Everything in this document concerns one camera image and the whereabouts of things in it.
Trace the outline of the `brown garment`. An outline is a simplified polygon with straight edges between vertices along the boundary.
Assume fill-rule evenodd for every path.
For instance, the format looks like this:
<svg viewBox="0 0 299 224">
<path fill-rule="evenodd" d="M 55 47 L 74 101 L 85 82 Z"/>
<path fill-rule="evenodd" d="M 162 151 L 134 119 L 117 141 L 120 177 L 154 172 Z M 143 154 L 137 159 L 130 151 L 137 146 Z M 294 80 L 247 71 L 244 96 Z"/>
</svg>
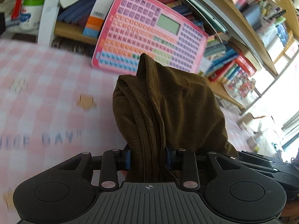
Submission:
<svg viewBox="0 0 299 224">
<path fill-rule="evenodd" d="M 176 149 L 238 156 L 203 77 L 162 66 L 147 54 L 140 56 L 136 75 L 119 76 L 112 108 L 131 150 L 128 182 L 179 182 L 179 172 L 166 168 L 167 143 Z"/>
</svg>

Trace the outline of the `pink checkered table mat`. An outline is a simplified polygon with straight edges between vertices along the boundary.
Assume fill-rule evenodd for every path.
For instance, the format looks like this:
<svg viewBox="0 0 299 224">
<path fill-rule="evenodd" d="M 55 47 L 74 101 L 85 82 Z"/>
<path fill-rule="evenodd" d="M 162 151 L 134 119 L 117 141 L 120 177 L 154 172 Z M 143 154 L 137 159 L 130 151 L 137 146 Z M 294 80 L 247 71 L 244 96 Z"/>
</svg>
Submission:
<svg viewBox="0 0 299 224">
<path fill-rule="evenodd" d="M 12 194 L 22 181 L 81 152 L 124 148 L 112 99 L 119 76 L 88 57 L 1 40 L 1 223 L 16 223 Z M 221 108 L 228 141 L 249 150 L 251 133 Z"/>
</svg>

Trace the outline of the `pink keyboard learning toy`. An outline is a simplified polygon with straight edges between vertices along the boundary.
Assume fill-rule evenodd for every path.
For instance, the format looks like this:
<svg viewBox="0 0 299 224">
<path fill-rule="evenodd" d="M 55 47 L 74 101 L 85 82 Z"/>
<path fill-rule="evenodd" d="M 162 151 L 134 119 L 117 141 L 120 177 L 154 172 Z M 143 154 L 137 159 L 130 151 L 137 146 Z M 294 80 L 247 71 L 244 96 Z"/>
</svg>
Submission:
<svg viewBox="0 0 299 224">
<path fill-rule="evenodd" d="M 147 54 L 163 66 L 198 73 L 207 38 L 199 26 L 157 0 L 114 0 L 92 66 L 134 75 Z"/>
</svg>

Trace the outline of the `white bookshelf frame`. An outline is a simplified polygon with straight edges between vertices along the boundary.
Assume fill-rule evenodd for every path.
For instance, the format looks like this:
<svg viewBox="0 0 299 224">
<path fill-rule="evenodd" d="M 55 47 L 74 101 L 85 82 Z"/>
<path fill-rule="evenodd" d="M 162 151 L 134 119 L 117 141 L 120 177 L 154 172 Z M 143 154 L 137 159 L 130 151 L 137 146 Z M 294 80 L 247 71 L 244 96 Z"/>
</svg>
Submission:
<svg viewBox="0 0 299 224">
<path fill-rule="evenodd" d="M 45 0 L 38 30 L 38 45 L 51 46 L 60 0 Z"/>
</svg>

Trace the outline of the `white jar green lid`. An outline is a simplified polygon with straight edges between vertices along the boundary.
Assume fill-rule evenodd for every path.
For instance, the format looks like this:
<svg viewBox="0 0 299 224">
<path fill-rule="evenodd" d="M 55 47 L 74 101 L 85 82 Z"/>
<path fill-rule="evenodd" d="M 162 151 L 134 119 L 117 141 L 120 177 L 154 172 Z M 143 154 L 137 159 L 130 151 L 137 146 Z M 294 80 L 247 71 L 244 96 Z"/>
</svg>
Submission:
<svg viewBox="0 0 299 224">
<path fill-rule="evenodd" d="M 45 0 L 24 0 L 19 16 L 19 27 L 24 31 L 37 30 Z"/>
</svg>

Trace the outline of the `white orange box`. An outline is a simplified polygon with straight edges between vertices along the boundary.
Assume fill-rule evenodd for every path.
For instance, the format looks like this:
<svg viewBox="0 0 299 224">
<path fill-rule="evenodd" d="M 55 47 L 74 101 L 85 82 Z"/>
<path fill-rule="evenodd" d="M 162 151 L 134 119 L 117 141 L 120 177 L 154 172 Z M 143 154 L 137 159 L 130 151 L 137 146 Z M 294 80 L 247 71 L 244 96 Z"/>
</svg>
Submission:
<svg viewBox="0 0 299 224">
<path fill-rule="evenodd" d="M 110 7 L 114 0 L 96 0 L 90 16 L 87 20 L 83 35 L 91 38 L 97 38 L 104 24 L 105 18 L 110 11 Z"/>
</svg>

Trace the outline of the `red hanging tassel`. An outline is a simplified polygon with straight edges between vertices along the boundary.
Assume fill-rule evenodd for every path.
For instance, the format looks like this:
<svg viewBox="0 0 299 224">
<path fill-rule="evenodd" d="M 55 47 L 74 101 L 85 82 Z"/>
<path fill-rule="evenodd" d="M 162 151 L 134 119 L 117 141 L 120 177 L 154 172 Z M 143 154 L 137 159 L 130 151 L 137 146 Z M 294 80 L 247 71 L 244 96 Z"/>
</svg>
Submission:
<svg viewBox="0 0 299 224">
<path fill-rule="evenodd" d="M 11 14 L 11 20 L 16 20 L 20 14 L 22 0 L 16 0 Z"/>
</svg>

